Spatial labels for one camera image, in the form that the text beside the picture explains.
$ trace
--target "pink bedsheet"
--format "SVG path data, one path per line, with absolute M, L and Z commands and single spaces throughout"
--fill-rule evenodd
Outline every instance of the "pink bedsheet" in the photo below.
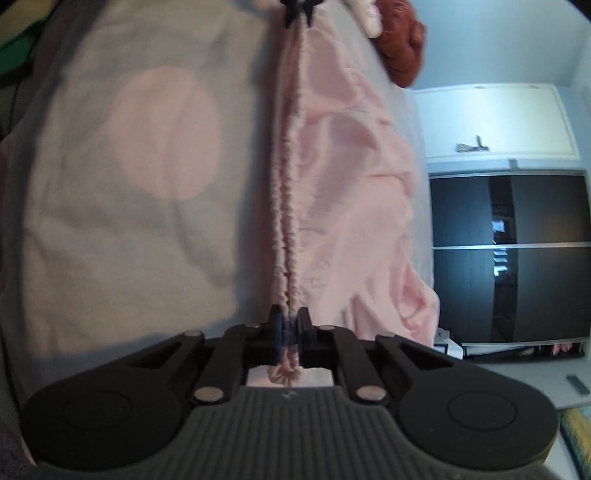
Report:
M 275 108 L 277 301 L 361 339 L 432 346 L 439 300 L 410 261 L 414 154 L 324 7 L 289 33 Z

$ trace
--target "white cabinet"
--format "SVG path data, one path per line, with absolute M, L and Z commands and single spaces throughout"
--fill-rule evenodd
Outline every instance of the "white cabinet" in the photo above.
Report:
M 508 83 L 416 90 L 427 161 L 579 160 L 553 85 Z M 457 145 L 488 151 L 458 152 Z

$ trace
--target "cabinet handle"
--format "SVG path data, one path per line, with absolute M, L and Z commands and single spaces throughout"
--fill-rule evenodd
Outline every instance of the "cabinet handle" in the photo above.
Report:
M 491 149 L 489 147 L 485 147 L 482 145 L 482 139 L 479 135 L 476 136 L 476 143 L 478 144 L 476 147 L 471 145 L 466 145 L 465 143 L 458 143 L 456 144 L 456 152 L 458 153 L 466 153 L 466 152 L 490 152 Z

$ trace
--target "brown stuffed toy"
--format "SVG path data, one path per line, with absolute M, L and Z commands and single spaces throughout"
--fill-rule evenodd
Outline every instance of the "brown stuffed toy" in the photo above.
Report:
M 418 76 L 423 63 L 427 28 L 417 20 L 408 0 L 377 0 L 382 15 L 382 34 L 374 40 L 390 80 L 407 88 Z

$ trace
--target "white desk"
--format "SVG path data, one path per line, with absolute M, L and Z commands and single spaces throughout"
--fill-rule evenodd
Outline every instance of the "white desk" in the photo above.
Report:
M 591 404 L 591 395 L 582 397 L 566 380 L 567 375 L 577 375 L 591 390 L 591 360 L 586 358 L 480 366 L 540 390 L 558 410 Z
M 570 457 L 569 449 L 561 436 L 558 437 L 550 450 L 545 465 L 561 480 L 579 480 L 579 474 Z

